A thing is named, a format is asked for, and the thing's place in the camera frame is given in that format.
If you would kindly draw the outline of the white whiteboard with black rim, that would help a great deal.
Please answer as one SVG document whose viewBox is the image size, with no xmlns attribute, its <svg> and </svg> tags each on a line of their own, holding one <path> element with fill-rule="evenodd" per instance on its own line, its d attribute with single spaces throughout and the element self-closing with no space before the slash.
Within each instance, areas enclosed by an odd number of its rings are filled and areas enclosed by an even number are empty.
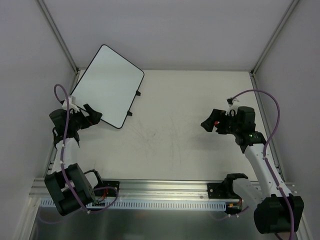
<svg viewBox="0 0 320 240">
<path fill-rule="evenodd" d="M 144 77 L 143 70 L 103 44 L 70 95 L 77 106 L 89 104 L 103 122 L 121 129 Z"/>
</svg>

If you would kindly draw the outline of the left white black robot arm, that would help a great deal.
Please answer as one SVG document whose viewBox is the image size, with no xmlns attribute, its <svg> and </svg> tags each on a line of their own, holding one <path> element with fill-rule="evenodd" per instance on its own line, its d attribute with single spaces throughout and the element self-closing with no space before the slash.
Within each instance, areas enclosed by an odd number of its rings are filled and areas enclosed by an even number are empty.
<svg viewBox="0 0 320 240">
<path fill-rule="evenodd" d="M 95 169 L 83 172 L 77 162 L 80 147 L 79 130 L 100 122 L 102 113 L 83 105 L 80 111 L 60 108 L 49 114 L 54 124 L 53 145 L 57 150 L 51 173 L 44 178 L 45 186 L 60 215 L 66 216 L 83 205 L 92 203 L 104 191 L 104 183 Z"/>
</svg>

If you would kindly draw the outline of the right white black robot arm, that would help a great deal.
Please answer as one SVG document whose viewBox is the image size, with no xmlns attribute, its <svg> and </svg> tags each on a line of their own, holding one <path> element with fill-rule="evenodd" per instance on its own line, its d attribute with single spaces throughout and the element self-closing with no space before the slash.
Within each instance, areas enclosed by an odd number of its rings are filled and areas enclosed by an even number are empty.
<svg viewBox="0 0 320 240">
<path fill-rule="evenodd" d="M 304 202 L 286 186 L 275 164 L 268 159 L 267 142 L 256 131 L 255 110 L 252 107 L 213 109 L 201 123 L 207 132 L 233 135 L 235 143 L 248 159 L 260 188 L 254 187 L 244 173 L 229 173 L 216 187 L 208 187 L 208 196 L 243 200 L 253 210 L 255 226 L 261 234 L 290 233 L 299 228 Z"/>
</svg>

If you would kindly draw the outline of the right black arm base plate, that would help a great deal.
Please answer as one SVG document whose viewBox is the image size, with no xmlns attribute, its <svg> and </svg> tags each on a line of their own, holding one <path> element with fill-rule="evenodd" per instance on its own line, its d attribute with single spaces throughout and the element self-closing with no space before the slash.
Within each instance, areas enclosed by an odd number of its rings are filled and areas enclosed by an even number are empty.
<svg viewBox="0 0 320 240">
<path fill-rule="evenodd" d="M 209 199 L 240 199 L 229 183 L 210 182 L 207 184 L 207 194 Z"/>
</svg>

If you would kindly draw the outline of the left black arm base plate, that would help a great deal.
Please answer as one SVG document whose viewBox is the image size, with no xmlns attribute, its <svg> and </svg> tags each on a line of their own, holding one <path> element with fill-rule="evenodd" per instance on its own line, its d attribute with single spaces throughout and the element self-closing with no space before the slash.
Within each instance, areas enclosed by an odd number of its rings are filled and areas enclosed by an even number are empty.
<svg viewBox="0 0 320 240">
<path fill-rule="evenodd" d="M 94 194 L 98 199 L 115 197 L 115 190 L 120 189 L 120 182 L 115 180 L 102 180 L 94 187 Z"/>
</svg>

